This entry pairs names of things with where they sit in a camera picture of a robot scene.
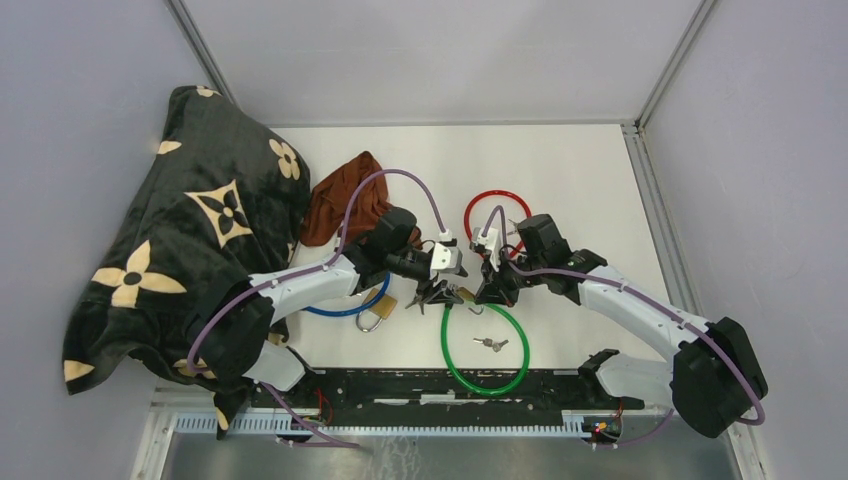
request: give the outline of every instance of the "blue ring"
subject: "blue ring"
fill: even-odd
[[[373,307],[377,304],[377,302],[380,301],[381,298],[383,298],[383,295],[386,294],[386,290],[389,289],[389,283],[391,278],[391,274],[386,275],[386,279],[383,281],[383,286],[380,287],[380,291],[377,292],[377,295],[375,295],[374,298],[372,298],[371,300],[368,300],[367,302],[363,303],[362,305],[356,308],[351,308],[350,310],[334,311],[322,310],[320,308],[315,307],[306,307],[304,308],[304,310],[309,313],[314,313],[315,315],[321,315],[322,317],[349,317],[351,315],[356,315],[359,312],[364,312],[365,310],[368,310],[369,308]]]

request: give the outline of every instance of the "robotic arm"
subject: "robotic arm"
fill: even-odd
[[[753,395],[704,336],[729,357],[757,399],[768,393],[745,330],[734,320],[711,323],[642,293],[604,258],[590,250],[572,251],[549,215],[524,220],[518,233],[526,253],[510,263],[509,247],[499,248],[497,231],[475,231],[471,248],[485,258],[476,302],[512,306],[522,288],[546,285],[551,293],[611,318],[664,358],[641,360],[616,350],[594,355],[581,373],[596,376],[608,394],[674,407],[695,431],[717,437],[753,406]]]
[[[247,302],[234,309],[206,335],[200,358],[221,380],[247,377],[287,391],[303,376],[303,362],[294,352],[267,341],[270,326],[287,315],[323,300],[353,295],[382,282],[395,273],[418,282],[414,304],[460,304],[453,285],[439,280],[440,274],[468,276],[462,268],[462,253],[456,239],[436,242],[430,251],[416,250],[409,243],[416,218],[408,210],[393,207],[383,214],[373,230],[365,232],[333,255],[303,267],[253,274],[222,275],[214,282],[183,330],[195,342],[215,312],[237,297],[255,290]],[[286,277],[282,283],[277,279]]]

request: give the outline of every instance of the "brown cloth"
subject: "brown cloth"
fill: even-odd
[[[321,183],[312,189],[309,211],[300,229],[300,243],[307,247],[317,247],[329,242],[342,224],[353,191],[366,177],[382,169],[371,152],[366,151],[321,180]],[[391,207],[386,177],[374,179],[356,198],[345,243],[350,243],[360,233],[374,228],[380,216]],[[412,238],[416,240],[414,244],[420,245],[417,242],[420,238],[417,228]]]

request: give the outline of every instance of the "white table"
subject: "white table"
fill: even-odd
[[[549,213],[572,249],[593,250],[647,291],[666,298],[618,125],[295,128],[277,133],[306,160],[313,186],[363,150],[371,151],[383,168],[403,168],[418,175],[465,249],[463,265],[470,276],[450,278],[472,292],[480,285],[481,259],[467,249],[462,214],[477,193],[497,188],[521,195],[534,213]],[[390,175],[387,180],[389,200],[418,217],[424,238],[436,238],[436,222],[419,188],[402,176]],[[472,226],[481,225],[496,203],[481,201]],[[510,200],[503,204],[508,217],[523,218]],[[294,264],[309,263],[330,251],[330,245],[299,247]],[[292,315],[290,345],[315,367],[444,368],[439,344],[442,307],[427,307],[424,316],[417,307],[404,310],[414,289],[414,282],[393,276],[389,294],[399,305],[370,334],[360,332],[352,317]],[[350,308],[361,302],[361,297],[348,298],[321,306]],[[545,287],[522,291],[512,313],[527,333],[532,368],[577,367],[604,348],[659,358],[613,321],[554,296]],[[495,353],[474,343],[474,337],[509,339],[509,344]],[[518,335],[490,311],[478,317],[455,308],[449,339],[460,367],[517,368],[521,364]]]

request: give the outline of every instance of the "red ring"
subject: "red ring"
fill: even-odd
[[[468,237],[469,242],[471,241],[471,209],[474,208],[474,205],[476,205],[477,202],[479,202],[480,200],[482,200],[486,197],[493,197],[493,196],[509,197],[509,198],[515,200],[516,202],[518,202],[519,205],[521,205],[521,208],[524,209],[524,213],[527,215],[527,218],[530,218],[530,217],[533,216],[533,214],[530,213],[530,206],[527,205],[527,202],[525,202],[524,199],[519,197],[518,195],[516,195],[512,192],[508,192],[506,190],[487,190],[487,191],[477,195],[476,197],[474,197],[470,202],[468,202],[468,206],[465,207],[465,216],[464,216],[465,235]],[[515,256],[518,255],[518,251],[521,250],[523,247],[524,247],[524,242],[518,242],[518,245],[515,246],[515,250],[513,250],[512,253],[509,254],[509,258],[515,258]]]

